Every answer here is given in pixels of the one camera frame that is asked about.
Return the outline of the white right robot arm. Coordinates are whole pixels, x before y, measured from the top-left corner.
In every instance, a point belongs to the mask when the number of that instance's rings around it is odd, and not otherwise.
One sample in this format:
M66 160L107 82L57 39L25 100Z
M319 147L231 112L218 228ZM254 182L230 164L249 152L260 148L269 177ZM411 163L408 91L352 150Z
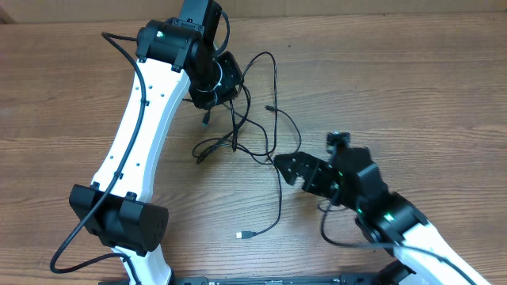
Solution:
M329 161L304 152L274 159L288 184L304 180L305 192L330 199L357 214L368 243L396 261L380 272L377 283L485 284L486 279L461 258L436 227L411 202L389 192L366 148L336 146Z

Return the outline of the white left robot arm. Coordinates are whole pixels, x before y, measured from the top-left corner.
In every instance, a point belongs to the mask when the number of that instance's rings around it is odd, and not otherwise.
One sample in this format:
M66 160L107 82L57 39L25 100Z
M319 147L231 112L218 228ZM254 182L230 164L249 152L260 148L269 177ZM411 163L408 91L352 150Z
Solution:
M132 92L108 156L89 185L71 190L79 227L121 259L130 284L173 279L161 247L168 211L151 202L154 175L185 96L203 110L238 96L242 72L234 56L214 44L226 17L217 2L186 1L177 17L149 21L139 30L129 57Z

